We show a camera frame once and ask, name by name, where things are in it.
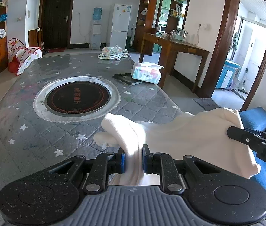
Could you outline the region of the cream white garment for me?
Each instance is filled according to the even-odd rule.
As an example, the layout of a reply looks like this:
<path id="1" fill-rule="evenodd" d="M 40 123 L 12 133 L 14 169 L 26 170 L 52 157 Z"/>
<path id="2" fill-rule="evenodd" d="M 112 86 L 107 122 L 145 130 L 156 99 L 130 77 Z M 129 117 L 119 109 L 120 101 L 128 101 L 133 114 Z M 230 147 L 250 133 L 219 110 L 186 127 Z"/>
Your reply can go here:
<path id="1" fill-rule="evenodd" d="M 192 115 L 178 115 L 167 124 L 134 122 L 108 113 L 101 122 L 103 132 L 94 135 L 98 146 L 120 147 L 125 152 L 125 173 L 117 174 L 113 185 L 158 185 L 159 176 L 143 171 L 142 148 L 169 154 L 174 159 L 192 155 L 246 179 L 257 175 L 261 166 L 249 146 L 230 139 L 231 126 L 243 129 L 237 110 L 218 108 Z"/>

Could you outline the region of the blue sofa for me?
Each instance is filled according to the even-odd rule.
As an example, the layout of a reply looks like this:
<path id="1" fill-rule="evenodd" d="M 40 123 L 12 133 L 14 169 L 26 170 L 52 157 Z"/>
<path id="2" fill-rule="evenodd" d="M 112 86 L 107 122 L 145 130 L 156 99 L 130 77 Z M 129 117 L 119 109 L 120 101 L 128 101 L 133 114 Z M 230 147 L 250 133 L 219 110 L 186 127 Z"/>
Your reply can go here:
<path id="1" fill-rule="evenodd" d="M 261 171 L 252 177 L 266 189 L 266 111 L 262 107 L 240 112 L 244 129 L 248 132 L 245 141 L 251 145 Z"/>

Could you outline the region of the blue cabinet in doorway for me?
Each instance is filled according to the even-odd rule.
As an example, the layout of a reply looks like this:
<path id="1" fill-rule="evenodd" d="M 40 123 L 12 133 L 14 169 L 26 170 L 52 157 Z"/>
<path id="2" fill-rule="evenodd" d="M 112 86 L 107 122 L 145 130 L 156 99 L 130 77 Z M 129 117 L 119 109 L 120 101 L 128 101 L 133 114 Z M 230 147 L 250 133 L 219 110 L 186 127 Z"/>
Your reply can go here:
<path id="1" fill-rule="evenodd" d="M 219 76 L 215 88 L 228 89 L 239 67 L 240 67 L 239 64 L 230 60 L 225 60 L 224 66 L 222 68 L 221 74 Z"/>

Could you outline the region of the round induction cooktop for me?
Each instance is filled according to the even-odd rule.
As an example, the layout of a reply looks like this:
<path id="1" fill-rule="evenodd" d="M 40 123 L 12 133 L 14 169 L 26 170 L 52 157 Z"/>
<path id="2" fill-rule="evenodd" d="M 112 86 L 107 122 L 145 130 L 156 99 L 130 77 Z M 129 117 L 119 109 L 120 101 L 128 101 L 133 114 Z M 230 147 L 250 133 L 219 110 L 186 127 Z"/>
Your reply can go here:
<path id="1" fill-rule="evenodd" d="M 36 95 L 33 108 L 43 120 L 73 123 L 103 117 L 120 101 L 120 92 L 111 81 L 93 76 L 74 76 L 45 85 Z"/>

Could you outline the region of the grey star quilted table cover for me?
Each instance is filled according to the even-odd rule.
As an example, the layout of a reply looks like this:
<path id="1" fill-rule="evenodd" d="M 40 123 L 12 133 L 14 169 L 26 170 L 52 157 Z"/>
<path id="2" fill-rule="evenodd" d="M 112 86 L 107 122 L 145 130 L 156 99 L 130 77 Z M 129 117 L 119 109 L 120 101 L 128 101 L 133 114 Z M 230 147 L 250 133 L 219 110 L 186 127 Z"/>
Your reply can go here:
<path id="1" fill-rule="evenodd" d="M 95 54 L 34 60 L 0 101 L 0 190 L 74 155 L 92 159 L 102 153 L 93 136 L 107 113 L 155 124 L 180 115 L 158 85 L 115 79 L 133 64 Z"/>

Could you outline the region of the tissue pack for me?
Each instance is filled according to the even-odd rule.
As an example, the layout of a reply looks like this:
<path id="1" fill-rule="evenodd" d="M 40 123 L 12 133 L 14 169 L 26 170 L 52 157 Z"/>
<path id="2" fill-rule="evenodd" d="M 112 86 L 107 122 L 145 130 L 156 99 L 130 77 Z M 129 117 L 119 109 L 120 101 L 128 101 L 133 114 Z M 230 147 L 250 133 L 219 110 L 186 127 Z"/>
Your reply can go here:
<path id="1" fill-rule="evenodd" d="M 135 80 L 158 84 L 162 73 L 160 72 L 164 66 L 151 62 L 135 63 L 131 70 L 131 77 Z"/>

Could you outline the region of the wooden side table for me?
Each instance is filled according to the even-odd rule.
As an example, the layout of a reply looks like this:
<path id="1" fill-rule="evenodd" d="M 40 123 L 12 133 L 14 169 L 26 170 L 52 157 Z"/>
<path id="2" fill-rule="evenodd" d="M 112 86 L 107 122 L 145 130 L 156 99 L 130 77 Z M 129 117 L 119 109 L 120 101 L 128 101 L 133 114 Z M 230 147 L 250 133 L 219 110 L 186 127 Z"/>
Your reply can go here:
<path id="1" fill-rule="evenodd" d="M 166 76 L 167 75 L 171 76 L 173 74 L 175 60 L 177 58 L 178 53 L 186 53 L 186 54 L 201 56 L 201 62 L 198 68 L 195 81 L 192 84 L 192 86 L 189 87 L 192 93 L 196 93 L 200 77 L 203 73 L 203 69 L 205 67 L 210 52 L 208 50 L 204 50 L 203 48 L 195 46 L 190 43 L 181 42 L 176 39 L 170 39 L 170 37 L 157 36 L 151 33 L 144 33 L 141 45 L 139 63 L 143 62 L 146 49 L 149 47 L 150 44 L 158 44 L 162 47 L 162 51 L 159 57 L 159 64 L 163 66 L 163 69 L 161 71 L 162 75 L 158 83 L 159 87 L 161 88 L 163 88 L 164 86 Z"/>

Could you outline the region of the crumpled patterned cloth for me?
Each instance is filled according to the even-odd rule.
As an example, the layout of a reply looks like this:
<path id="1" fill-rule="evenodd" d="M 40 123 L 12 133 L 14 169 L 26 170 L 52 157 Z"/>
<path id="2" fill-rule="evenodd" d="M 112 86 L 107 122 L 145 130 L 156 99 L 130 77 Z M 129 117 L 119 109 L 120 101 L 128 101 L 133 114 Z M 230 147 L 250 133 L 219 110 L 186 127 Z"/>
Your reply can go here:
<path id="1" fill-rule="evenodd" d="M 127 49 L 123 49 L 116 45 L 115 47 L 104 47 L 101 54 L 98 55 L 100 60 L 117 60 L 120 61 L 123 58 L 128 58 L 129 52 Z"/>

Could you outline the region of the glass jars on table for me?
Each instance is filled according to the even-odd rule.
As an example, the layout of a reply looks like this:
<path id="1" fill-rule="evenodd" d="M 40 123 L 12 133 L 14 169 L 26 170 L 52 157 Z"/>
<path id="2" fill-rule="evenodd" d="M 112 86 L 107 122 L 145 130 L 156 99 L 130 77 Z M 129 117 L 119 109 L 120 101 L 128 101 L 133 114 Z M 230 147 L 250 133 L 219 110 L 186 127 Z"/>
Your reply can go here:
<path id="1" fill-rule="evenodd" d="M 187 42 L 188 32 L 183 29 L 176 29 L 170 32 L 170 39 L 176 39 L 182 42 Z"/>

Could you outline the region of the polka dot play tent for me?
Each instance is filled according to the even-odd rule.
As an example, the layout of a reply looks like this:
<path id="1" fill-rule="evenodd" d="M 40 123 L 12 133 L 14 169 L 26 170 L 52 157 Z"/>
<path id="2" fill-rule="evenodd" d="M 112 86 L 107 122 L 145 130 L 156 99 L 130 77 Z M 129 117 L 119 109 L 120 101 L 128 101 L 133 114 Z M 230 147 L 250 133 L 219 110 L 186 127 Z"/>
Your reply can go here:
<path id="1" fill-rule="evenodd" d="M 21 75 L 33 60 L 43 57 L 40 47 L 26 47 L 17 38 L 9 40 L 7 49 L 8 71 L 16 76 Z"/>

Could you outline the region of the water dispenser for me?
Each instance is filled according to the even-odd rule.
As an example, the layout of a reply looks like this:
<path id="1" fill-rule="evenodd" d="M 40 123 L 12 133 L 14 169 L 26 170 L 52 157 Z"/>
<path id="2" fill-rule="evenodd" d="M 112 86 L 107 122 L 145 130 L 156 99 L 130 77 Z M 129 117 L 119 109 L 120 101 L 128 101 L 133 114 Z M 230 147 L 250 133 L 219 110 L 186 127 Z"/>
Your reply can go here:
<path id="1" fill-rule="evenodd" d="M 101 18 L 102 8 L 96 7 L 93 10 L 91 20 L 90 48 L 93 50 L 100 49 L 101 45 Z"/>

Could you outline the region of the white refrigerator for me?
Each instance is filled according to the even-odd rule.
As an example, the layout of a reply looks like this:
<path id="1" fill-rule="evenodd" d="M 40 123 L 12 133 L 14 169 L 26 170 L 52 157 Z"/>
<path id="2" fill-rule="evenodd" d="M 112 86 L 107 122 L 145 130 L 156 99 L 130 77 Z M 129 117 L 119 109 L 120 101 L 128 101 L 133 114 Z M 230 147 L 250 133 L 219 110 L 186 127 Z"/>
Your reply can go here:
<path id="1" fill-rule="evenodd" d="M 109 13 L 107 28 L 107 46 L 116 45 L 125 48 L 129 22 L 131 19 L 131 5 L 113 4 Z"/>

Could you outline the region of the right wooden display cabinet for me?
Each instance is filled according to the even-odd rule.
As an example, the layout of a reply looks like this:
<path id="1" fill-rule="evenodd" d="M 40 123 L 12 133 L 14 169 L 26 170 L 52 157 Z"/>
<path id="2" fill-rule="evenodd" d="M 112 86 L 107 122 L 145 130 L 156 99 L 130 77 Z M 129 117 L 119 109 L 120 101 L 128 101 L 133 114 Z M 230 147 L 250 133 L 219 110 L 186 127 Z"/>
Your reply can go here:
<path id="1" fill-rule="evenodd" d="M 140 52 L 145 33 L 162 35 L 183 29 L 189 0 L 140 0 L 132 48 Z"/>

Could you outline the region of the dark wooden door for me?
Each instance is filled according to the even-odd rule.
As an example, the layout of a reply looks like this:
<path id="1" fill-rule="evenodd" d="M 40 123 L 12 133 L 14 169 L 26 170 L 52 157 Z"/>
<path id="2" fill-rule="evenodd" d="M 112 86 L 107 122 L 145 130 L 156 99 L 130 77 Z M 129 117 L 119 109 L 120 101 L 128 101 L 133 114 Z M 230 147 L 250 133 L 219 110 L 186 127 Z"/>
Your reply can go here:
<path id="1" fill-rule="evenodd" d="M 74 0 L 40 0 L 38 25 L 45 50 L 68 48 Z"/>

